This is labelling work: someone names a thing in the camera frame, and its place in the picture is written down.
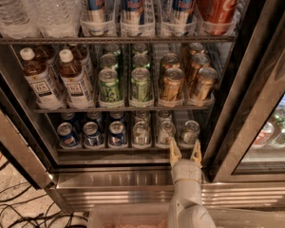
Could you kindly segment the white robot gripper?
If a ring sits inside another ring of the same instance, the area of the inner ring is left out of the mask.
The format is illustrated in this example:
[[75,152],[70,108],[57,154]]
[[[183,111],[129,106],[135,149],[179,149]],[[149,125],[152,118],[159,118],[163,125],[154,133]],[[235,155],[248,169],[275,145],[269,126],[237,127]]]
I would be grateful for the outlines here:
[[170,165],[172,181],[196,181],[201,183],[200,141],[196,140],[190,160],[182,160],[181,152],[174,138],[170,139]]

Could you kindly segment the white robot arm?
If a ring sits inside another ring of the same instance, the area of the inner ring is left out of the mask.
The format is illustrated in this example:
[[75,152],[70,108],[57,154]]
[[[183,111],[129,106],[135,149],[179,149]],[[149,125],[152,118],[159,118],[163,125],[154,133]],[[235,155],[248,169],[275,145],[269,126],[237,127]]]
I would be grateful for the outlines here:
[[174,138],[170,140],[170,165],[174,185],[167,215],[167,228],[217,228],[201,200],[201,151],[196,140],[189,160],[181,156]]

